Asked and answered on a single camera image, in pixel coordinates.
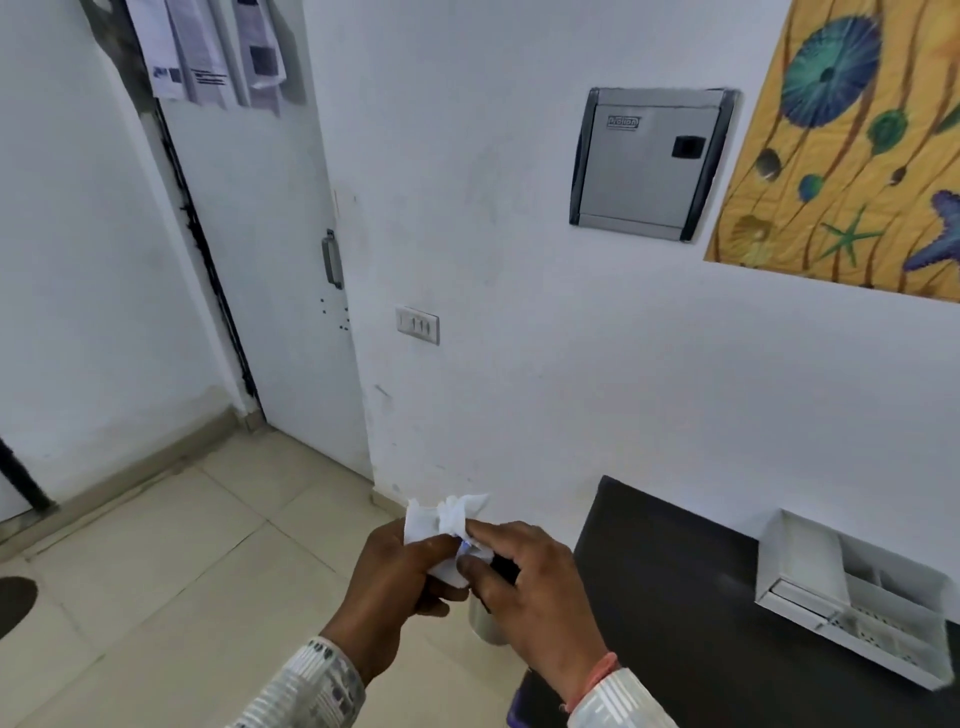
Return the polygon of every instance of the person's right hand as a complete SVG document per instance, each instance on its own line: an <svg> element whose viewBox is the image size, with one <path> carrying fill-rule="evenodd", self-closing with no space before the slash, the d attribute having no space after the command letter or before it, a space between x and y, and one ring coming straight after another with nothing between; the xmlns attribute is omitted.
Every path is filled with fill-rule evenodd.
<svg viewBox="0 0 960 728"><path fill-rule="evenodd" d="M476 557L457 562L516 654L569 703L607 654L573 554L529 523L468 520L467 533L520 567L512 586Z"/></svg>

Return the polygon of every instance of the metal door handle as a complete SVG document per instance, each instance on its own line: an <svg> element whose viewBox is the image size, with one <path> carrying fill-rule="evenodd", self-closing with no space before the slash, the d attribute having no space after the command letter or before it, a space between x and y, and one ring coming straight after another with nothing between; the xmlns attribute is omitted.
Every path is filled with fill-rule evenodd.
<svg viewBox="0 0 960 728"><path fill-rule="evenodd" d="M337 236L330 229L327 229L324 238L324 267L327 282L342 291L344 289L344 267L340 262Z"/></svg>

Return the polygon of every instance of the dark tabletop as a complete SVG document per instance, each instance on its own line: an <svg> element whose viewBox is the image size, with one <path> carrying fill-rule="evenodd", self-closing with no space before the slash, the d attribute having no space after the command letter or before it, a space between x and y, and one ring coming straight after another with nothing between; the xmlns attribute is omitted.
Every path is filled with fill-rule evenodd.
<svg viewBox="0 0 960 728"><path fill-rule="evenodd" d="M575 553L607 645L680 728L960 727L960 686L929 692L754 604L755 539L604 477ZM511 723L562 728L560 702L528 673Z"/></svg>

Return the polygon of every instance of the white switch panel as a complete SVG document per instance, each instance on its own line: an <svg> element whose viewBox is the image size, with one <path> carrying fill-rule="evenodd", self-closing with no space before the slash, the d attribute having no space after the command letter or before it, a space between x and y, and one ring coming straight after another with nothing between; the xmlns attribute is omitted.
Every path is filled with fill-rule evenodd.
<svg viewBox="0 0 960 728"><path fill-rule="evenodd" d="M440 344L440 319L405 305L396 307L396 330L423 341Z"/></svg>

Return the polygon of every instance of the painting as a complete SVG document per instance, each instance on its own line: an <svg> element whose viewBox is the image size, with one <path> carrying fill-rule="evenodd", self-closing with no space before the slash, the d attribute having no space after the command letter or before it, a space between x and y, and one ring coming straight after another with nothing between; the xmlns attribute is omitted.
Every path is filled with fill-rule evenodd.
<svg viewBox="0 0 960 728"><path fill-rule="evenodd" d="M794 0L706 260L960 302L960 0Z"/></svg>

